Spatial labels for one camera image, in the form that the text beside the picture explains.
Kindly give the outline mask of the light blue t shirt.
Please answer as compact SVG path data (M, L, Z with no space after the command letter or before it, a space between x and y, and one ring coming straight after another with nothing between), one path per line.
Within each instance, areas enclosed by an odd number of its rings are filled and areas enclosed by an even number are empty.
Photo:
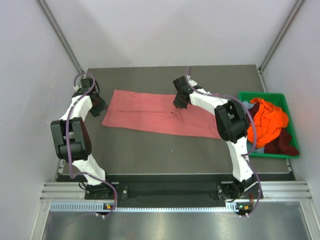
M243 101L243 104L249 110L249 112L251 113L252 117L254 117L254 115L255 115L255 113L254 113L255 109L254 108L259 109L258 104L257 103L252 104L252 103L249 103L248 101ZM247 146L247 151L249 152L252 149L253 145L252 145L252 143L250 141L247 141L246 146ZM264 147L262 147L262 148L257 148L256 147L253 150L253 153L263 154L264 150L265 150Z

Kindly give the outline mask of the right aluminium frame post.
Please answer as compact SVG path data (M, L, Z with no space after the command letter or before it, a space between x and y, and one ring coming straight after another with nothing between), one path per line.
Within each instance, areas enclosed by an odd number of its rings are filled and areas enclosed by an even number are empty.
M285 38L287 32L289 31L291 25L293 24L295 18L299 14L300 10L302 9L303 5L305 4L305 0L296 0L294 2L293 7L289 11L288 16L286 17L284 23L281 25L279 32L277 33L273 43L271 44L267 54L263 58L261 65L258 67L258 72L262 75L264 70L267 68L269 62L271 61L273 55L275 54L276 50L282 43L283 39Z

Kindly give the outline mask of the maroon t shirt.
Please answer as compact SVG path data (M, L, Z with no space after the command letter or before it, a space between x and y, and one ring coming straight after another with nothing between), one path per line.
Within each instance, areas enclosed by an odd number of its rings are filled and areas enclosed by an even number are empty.
M276 139L265 145L264 154L287 155L292 157L298 156L300 154L299 150L291 145L293 137L287 131L287 127L281 130L280 135ZM257 140L255 126L249 127L247 132L247 140L252 144Z

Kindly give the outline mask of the aluminium frame post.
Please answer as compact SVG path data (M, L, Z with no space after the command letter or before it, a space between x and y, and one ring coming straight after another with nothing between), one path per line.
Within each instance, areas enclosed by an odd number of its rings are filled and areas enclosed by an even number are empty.
M46 20L50 24L54 34L58 38L58 41L60 42L62 48L64 49L71 63L75 67L76 71L78 73L83 73L84 72L83 68L81 67L79 61L77 60L66 36L64 35L60 25L58 24L47 2L45 0L35 0L35 2L38 4L39 8L43 12Z
M305 4L305 0L296 0L294 2L293 7L289 11L288 16L286 17L284 23L281 25L279 32L277 33L273 43L271 44L267 54L263 58L261 65L258 67L258 72L262 75L264 70L267 68L269 62L271 61L273 55L275 54L276 50L282 43L283 39L285 38L287 32L289 31L291 25L293 24L295 18L299 14L300 10L302 9L303 5Z

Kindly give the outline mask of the green plastic bin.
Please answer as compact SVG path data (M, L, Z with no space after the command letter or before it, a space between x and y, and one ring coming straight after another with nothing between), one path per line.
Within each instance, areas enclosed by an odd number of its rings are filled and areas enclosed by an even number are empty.
M256 128L256 145L251 157L296 159L300 156L289 107L282 93L242 91L238 98L248 108Z

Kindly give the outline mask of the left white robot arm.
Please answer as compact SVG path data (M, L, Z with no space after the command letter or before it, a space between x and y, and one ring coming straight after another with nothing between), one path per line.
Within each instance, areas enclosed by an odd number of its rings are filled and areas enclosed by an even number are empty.
M98 194L106 199L113 194L114 187L107 182L106 171L92 155L85 119L88 114L98 117L107 104L100 97L100 87L92 77L81 79L79 85L74 84L73 88L75 93L66 113L50 124L54 149L57 157L69 164L70 170L76 167L84 175L87 193Z

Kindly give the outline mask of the orange t shirt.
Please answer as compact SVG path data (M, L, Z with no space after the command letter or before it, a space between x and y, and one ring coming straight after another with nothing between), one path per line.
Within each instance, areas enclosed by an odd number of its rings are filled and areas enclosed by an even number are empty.
M255 97L251 104L258 104L258 111L253 117L256 130L256 147L263 148L266 144L275 140L283 128L289 124L288 115L281 107L274 105L263 98Z

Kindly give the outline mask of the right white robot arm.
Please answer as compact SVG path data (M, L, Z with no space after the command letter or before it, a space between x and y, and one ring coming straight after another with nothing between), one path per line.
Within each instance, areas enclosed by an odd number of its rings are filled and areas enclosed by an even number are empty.
M228 146L233 166L231 192L223 187L221 193L227 199L245 198L251 193L257 178L249 165L247 141L250 123L244 104L234 97L212 94L185 76L175 79L173 85L177 91L173 100L175 107L185 109L193 105L214 115L218 134Z

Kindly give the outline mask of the left aluminium frame post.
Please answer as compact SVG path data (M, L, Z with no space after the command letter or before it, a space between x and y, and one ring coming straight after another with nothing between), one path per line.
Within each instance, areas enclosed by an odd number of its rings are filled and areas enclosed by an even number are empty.
M81 67L79 61L77 60L66 36L64 35L60 25L58 24L47 2L45 0L35 0L35 2L38 4L39 8L43 12L46 20L50 24L54 34L58 38L58 41L60 42L62 48L64 49L71 63L75 67L76 71L78 73L83 73L84 72L83 68Z

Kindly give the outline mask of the pink t shirt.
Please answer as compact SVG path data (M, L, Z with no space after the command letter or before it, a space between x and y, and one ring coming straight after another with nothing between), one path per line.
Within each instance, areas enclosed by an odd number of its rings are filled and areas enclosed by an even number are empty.
M174 99L174 94L116 89L102 125L183 137L221 138L212 113L193 105L177 108Z

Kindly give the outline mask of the aluminium front rail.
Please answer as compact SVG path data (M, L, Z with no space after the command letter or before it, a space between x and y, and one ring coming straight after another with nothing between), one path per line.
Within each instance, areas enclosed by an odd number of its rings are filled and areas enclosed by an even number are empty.
M310 202L313 200L305 181L262 181L263 202ZM48 182L44 184L41 201L79 202L85 191L76 182Z

